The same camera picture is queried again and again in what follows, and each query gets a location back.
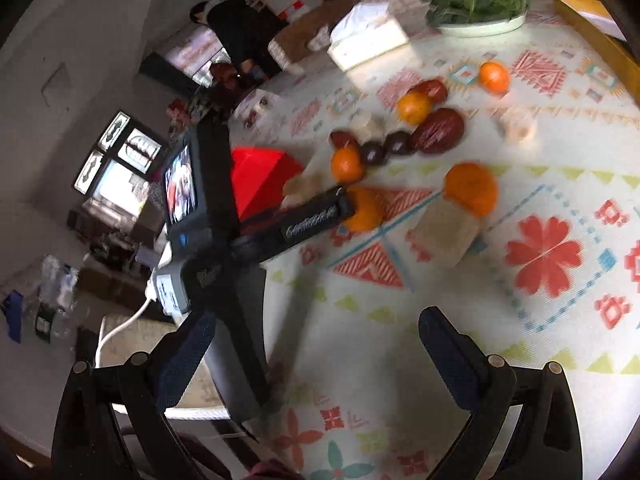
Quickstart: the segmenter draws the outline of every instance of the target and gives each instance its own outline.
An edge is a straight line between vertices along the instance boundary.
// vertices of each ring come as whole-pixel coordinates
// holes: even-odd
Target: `teal flower pattern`
[[[319,469],[309,475],[309,480],[341,480],[343,478],[360,478],[368,475],[375,468],[371,464],[351,464],[343,466],[342,452],[332,440],[327,453],[331,469]]]

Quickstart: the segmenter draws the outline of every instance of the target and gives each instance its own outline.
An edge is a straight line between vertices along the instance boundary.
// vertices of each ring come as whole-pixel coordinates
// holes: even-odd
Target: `window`
[[[201,86],[209,88],[212,63],[231,63],[220,40],[209,27],[199,27],[185,41],[174,46],[164,58]]]
[[[74,188],[94,205],[135,221],[146,202],[147,176],[162,147],[142,124],[119,112],[92,148]]]

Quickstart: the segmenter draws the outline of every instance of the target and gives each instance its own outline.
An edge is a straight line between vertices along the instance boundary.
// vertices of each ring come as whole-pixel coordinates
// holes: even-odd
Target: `white cable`
[[[111,330],[111,332],[109,332],[104,339],[98,341],[98,348],[95,351],[95,367],[96,368],[100,368],[100,350],[102,350],[102,347],[104,345],[107,344],[107,342],[113,337],[115,336],[117,333],[122,332],[124,329],[126,329],[129,325],[131,325],[135,320],[137,320],[140,316],[142,316],[142,314],[144,314],[144,311],[146,310],[146,308],[149,306],[149,303],[151,303],[151,298],[146,298],[145,303],[142,304],[142,306],[140,307],[140,309],[133,315],[131,316],[129,319],[127,319],[123,324],[121,324],[120,326],[117,326],[116,328],[114,328],[113,330]]]

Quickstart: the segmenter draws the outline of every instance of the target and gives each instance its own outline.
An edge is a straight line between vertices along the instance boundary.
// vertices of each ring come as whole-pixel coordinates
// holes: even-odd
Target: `orange fruit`
[[[355,215],[342,222],[352,233],[373,231],[385,219],[384,210],[375,193],[365,187],[353,186],[347,190],[356,210]]]
[[[331,173],[338,184],[355,184],[364,177],[364,165],[360,152],[355,146],[345,146],[335,150],[331,158]]]
[[[409,91],[397,104],[398,117],[411,126],[421,124],[431,113],[431,101],[423,92]]]
[[[482,63],[478,79],[486,90],[495,94],[504,94],[509,89],[511,82],[509,71],[504,65],[495,61]]]
[[[498,203],[498,184],[488,168],[461,162],[444,177],[445,195],[478,218],[487,216]]]

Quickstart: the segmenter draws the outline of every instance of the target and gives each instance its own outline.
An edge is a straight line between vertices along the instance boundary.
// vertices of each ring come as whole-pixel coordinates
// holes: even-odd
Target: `table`
[[[489,59],[511,70],[502,98],[478,85]],[[397,99],[436,76],[449,86],[447,106],[466,117],[462,143],[395,159],[362,182],[386,201],[377,231],[337,228],[266,264],[265,345],[279,406],[252,428],[311,480],[427,476],[467,418],[417,336],[418,314],[436,304],[486,353],[564,367],[584,478],[596,479],[640,413],[640,111],[550,0],[534,0],[527,23],[502,36],[417,30],[409,46],[348,74],[315,58],[306,75],[265,87],[283,97],[282,124],[233,129],[232,142],[326,158],[328,133],[354,111],[384,114],[391,131]],[[340,112],[335,99],[347,91],[356,103]],[[528,144],[502,142],[497,115],[512,104],[538,121]],[[448,169],[470,159],[494,170],[500,202],[463,261],[445,269],[407,233]],[[504,451],[511,411],[482,478]]]

